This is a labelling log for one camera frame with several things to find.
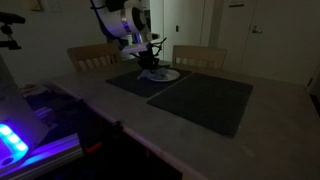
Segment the door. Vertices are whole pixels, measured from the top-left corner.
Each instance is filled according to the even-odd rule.
[[[200,46],[205,0],[164,0],[164,60],[172,60],[173,45]]]
[[[307,85],[320,59],[319,0],[256,0],[240,72]]]

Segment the machine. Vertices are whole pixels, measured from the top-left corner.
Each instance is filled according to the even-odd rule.
[[[95,12],[101,30],[107,38],[117,40],[123,36],[132,35],[133,45],[124,46],[120,43],[122,52],[139,58],[138,63],[142,69],[154,72],[160,67],[158,65],[159,59],[156,57],[161,51],[165,39],[160,43],[151,43],[151,41],[159,39],[159,35],[149,31],[139,0],[90,1],[91,9]],[[8,40],[0,41],[1,48],[21,49],[12,37],[12,30],[9,25],[13,23],[23,24],[25,19],[15,14],[0,13],[1,31],[8,37]],[[158,48],[157,53],[153,54],[153,48]],[[67,138],[70,146],[64,147],[65,149],[58,147],[59,144],[65,146],[66,140],[40,147],[40,150],[39,148],[35,149],[48,131],[48,127],[37,119],[22,98],[0,56],[0,179],[3,177],[3,173],[20,172],[19,170],[31,163],[41,164],[40,162],[44,162],[46,158],[54,157],[57,160],[59,159],[58,155],[64,155],[70,159],[70,157],[76,158],[81,155],[78,140],[74,136]],[[76,155],[63,154],[70,147],[74,148],[76,153],[73,154]],[[48,167],[53,166],[52,160],[46,162],[49,163]]]

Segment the blue light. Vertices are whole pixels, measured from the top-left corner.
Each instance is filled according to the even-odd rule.
[[[12,130],[6,126],[6,125],[0,125],[0,133],[5,135],[5,136],[8,136],[12,133]]]
[[[8,136],[7,138],[13,144],[16,144],[20,141],[20,138],[16,134],[12,134],[12,135]]]
[[[19,143],[19,144],[16,145],[16,148],[17,148],[19,151],[25,151],[25,150],[28,149],[28,146],[27,146],[25,143],[21,142],[21,143]]]

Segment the gray tabletop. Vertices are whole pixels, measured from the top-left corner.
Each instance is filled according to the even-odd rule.
[[[221,136],[105,82],[136,62],[50,80],[190,179],[320,179],[320,120],[305,87],[176,66],[254,86],[237,135]]]

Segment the chair backrest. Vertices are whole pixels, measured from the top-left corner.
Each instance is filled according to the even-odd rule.
[[[74,47],[69,48],[67,53],[76,71],[86,71],[120,62],[120,51],[114,44]]]
[[[172,63],[220,70],[227,50],[200,46],[173,46]]]

